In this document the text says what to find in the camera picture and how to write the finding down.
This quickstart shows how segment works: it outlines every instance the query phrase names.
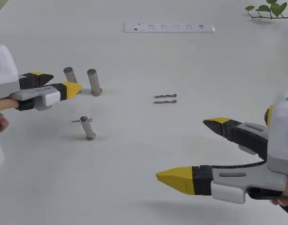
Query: yellow tip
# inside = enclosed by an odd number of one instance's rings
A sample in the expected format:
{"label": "yellow tip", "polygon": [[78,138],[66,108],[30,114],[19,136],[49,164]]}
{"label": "yellow tip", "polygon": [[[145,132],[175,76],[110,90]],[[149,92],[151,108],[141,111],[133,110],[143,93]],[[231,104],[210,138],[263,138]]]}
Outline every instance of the yellow tip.
{"label": "yellow tip", "polygon": [[225,123],[227,121],[229,121],[230,118],[226,118],[226,117],[217,117],[217,118],[212,118],[212,119],[206,119],[205,121],[214,121],[214,122],[218,122],[218,123]]}
{"label": "yellow tip", "polygon": [[271,114],[272,114],[272,110],[273,110],[273,105],[271,105],[268,109],[268,115],[267,115],[267,126],[270,126],[270,118],[271,118]]}
{"label": "yellow tip", "polygon": [[187,195],[195,195],[192,167],[176,167],[156,174],[158,181]]}
{"label": "yellow tip", "polygon": [[67,87],[67,99],[73,98],[82,90],[82,85],[73,82],[62,82]]}
{"label": "yellow tip", "polygon": [[42,75],[43,73],[41,73],[41,72],[31,72],[31,74],[40,76],[40,75]]}

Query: metal pin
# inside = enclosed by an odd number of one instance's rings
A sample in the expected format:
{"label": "metal pin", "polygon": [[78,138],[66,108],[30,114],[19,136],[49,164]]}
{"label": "metal pin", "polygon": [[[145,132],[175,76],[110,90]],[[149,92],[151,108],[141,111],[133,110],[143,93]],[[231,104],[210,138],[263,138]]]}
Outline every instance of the metal pin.
{"label": "metal pin", "polygon": [[99,85],[97,71],[95,69],[89,69],[87,71],[90,85],[91,85],[91,94],[93,96],[99,96],[102,94],[102,88]]}
{"label": "metal pin", "polygon": [[156,95],[154,96],[154,98],[176,98],[176,94],[172,94],[172,95]]}
{"label": "metal pin", "polygon": [[64,68],[64,74],[65,74],[66,79],[67,79],[68,82],[78,83],[72,67]]}
{"label": "metal pin", "polygon": [[81,122],[88,141],[94,140],[96,137],[96,134],[93,132],[93,129],[90,124],[90,122],[92,121],[93,119],[89,119],[87,116],[82,116],[79,120],[72,121],[72,123]]}
{"label": "metal pin", "polygon": [[155,104],[165,104],[165,103],[176,103],[177,100],[172,100],[172,101],[155,101],[153,103]]}

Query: electrical outlet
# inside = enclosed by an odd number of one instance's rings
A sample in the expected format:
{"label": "electrical outlet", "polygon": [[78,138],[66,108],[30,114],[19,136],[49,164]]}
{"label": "electrical outlet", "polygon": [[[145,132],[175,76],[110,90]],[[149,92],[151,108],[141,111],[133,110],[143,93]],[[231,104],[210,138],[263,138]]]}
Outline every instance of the electrical outlet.
{"label": "electrical outlet", "polygon": [[213,33],[213,25],[192,22],[129,22],[123,26],[126,33]]}

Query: leaf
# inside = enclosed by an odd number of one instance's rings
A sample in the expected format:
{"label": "leaf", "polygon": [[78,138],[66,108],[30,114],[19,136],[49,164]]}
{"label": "leaf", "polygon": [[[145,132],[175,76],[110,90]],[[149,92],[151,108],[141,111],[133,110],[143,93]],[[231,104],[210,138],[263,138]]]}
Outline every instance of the leaf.
{"label": "leaf", "polygon": [[256,11],[270,13],[270,8],[267,5],[261,5],[256,9]]}
{"label": "leaf", "polygon": [[254,6],[247,6],[245,9],[246,9],[246,11],[251,11],[251,10],[253,10],[255,7]]}
{"label": "leaf", "polygon": [[281,4],[281,6],[280,6],[281,12],[280,12],[280,13],[282,13],[282,12],[286,9],[286,7],[287,7],[287,3],[286,3],[286,2],[284,2],[283,4]]}
{"label": "leaf", "polygon": [[266,2],[267,2],[268,4],[274,4],[274,3],[277,2],[277,0],[266,0]]}
{"label": "leaf", "polygon": [[287,7],[287,3],[284,2],[281,6],[277,3],[274,3],[270,6],[271,12],[278,17]]}

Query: white tabletop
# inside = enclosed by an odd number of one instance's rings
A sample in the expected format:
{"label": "white tabletop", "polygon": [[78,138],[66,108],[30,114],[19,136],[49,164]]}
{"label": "white tabletop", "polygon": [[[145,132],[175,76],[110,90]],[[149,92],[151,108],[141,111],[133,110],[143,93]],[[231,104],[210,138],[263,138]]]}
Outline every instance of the white tabletop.
{"label": "white tabletop", "polygon": [[[21,74],[65,81],[73,67],[83,94],[51,110],[7,110],[0,134],[0,225],[286,224],[288,214],[246,197],[237,205],[184,195],[157,181],[176,166],[257,162],[203,119],[264,124],[288,90],[288,19],[251,20],[238,0],[10,0],[0,43]],[[214,33],[135,34],[126,22],[211,22]],[[97,69],[103,94],[89,94]],[[153,96],[177,93],[177,104]],[[81,124],[97,133],[85,140]]]}

